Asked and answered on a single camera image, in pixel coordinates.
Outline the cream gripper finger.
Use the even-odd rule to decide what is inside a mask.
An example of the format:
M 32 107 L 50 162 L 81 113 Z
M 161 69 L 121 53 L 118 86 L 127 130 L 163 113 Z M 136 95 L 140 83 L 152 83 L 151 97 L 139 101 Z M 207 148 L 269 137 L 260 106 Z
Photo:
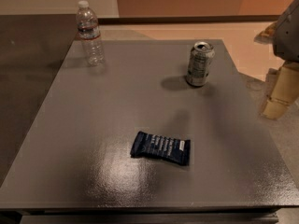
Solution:
M 276 22 L 271 23 L 264 30 L 262 30 L 254 37 L 254 41 L 260 44 L 272 44 L 276 28 L 277 28 L 277 23 Z
M 279 119 L 299 98 L 299 63 L 286 61 L 279 69 L 270 68 L 266 75 L 261 115 Z

